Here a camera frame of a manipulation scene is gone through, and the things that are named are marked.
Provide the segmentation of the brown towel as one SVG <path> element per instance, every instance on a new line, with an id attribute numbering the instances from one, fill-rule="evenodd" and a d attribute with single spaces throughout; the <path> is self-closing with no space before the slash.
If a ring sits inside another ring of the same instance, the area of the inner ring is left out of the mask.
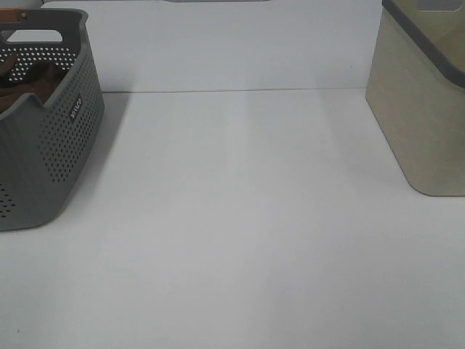
<path id="1" fill-rule="evenodd" d="M 17 55 L 12 53 L 1 64 L 1 112 L 10 108 L 22 95 L 34 94 L 44 104 L 68 73 L 50 61 L 38 61 L 26 71 L 20 81 L 10 81 Z"/>

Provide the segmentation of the grey perforated plastic basket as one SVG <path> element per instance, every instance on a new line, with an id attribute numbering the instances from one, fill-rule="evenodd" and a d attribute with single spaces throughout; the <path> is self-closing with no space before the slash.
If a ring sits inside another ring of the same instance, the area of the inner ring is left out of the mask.
<path id="1" fill-rule="evenodd" d="M 42 104 L 22 95 L 1 112 L 1 229 L 19 230 L 54 219 L 89 157 L 105 104 L 86 30 L 78 9 L 23 9 L 28 18 L 1 23 L 2 31 L 56 31 L 56 41 L 1 40 L 1 64 L 17 55 L 10 81 L 32 64 L 50 61 L 68 73 Z"/>

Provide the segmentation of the beige plastic basket grey rim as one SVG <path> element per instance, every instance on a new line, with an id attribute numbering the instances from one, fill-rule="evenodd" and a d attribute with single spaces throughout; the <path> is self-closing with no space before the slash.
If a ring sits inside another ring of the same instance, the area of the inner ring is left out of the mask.
<path id="1" fill-rule="evenodd" d="M 464 2 L 383 1 L 366 100 L 408 182 L 464 195 Z"/>

